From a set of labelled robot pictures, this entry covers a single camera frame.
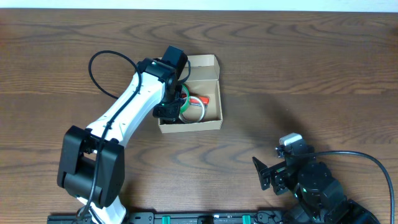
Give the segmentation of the brown cardboard box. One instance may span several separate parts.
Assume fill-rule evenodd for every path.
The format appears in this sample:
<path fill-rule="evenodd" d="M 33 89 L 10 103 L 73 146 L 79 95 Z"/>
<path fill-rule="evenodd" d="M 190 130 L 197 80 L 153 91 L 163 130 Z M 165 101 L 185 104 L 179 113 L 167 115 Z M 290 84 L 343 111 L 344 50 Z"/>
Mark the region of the brown cardboard box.
<path fill-rule="evenodd" d="M 191 96 L 207 96 L 209 105 L 190 105 L 183 113 L 187 123 L 181 120 L 175 122 L 158 120 L 158 125 L 163 134 L 189 131 L 205 131 L 220 129 L 223 123 L 220 94 L 220 66 L 215 55 L 190 55 L 190 65 L 186 65 L 181 74 L 182 78 L 188 77 L 184 85 Z"/>

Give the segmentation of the green tape roll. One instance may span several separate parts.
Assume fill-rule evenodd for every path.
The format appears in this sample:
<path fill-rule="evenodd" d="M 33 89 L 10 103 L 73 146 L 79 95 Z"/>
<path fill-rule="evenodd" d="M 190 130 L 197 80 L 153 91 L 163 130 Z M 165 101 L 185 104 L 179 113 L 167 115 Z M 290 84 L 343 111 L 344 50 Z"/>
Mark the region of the green tape roll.
<path fill-rule="evenodd" d="M 183 105 L 180 108 L 180 114 L 184 113 L 190 106 L 189 103 L 190 93 L 185 85 L 182 85 L 182 93 L 185 94 L 185 97 L 181 96 L 181 99 L 183 100 Z"/>

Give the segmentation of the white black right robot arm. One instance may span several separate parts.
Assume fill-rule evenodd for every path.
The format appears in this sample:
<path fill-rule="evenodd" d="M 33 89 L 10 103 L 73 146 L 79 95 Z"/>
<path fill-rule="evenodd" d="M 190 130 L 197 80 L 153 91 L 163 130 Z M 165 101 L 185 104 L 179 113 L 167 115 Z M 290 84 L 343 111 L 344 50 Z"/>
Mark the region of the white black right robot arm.
<path fill-rule="evenodd" d="M 378 223 L 364 207 L 349 200 L 339 181 L 323 162 L 318 162 L 314 147 L 298 145 L 276 148 L 284 161 L 267 167 L 256 157 L 261 189 L 273 188 L 276 195 L 291 192 L 298 201 L 296 207 L 281 216 L 281 223 Z"/>

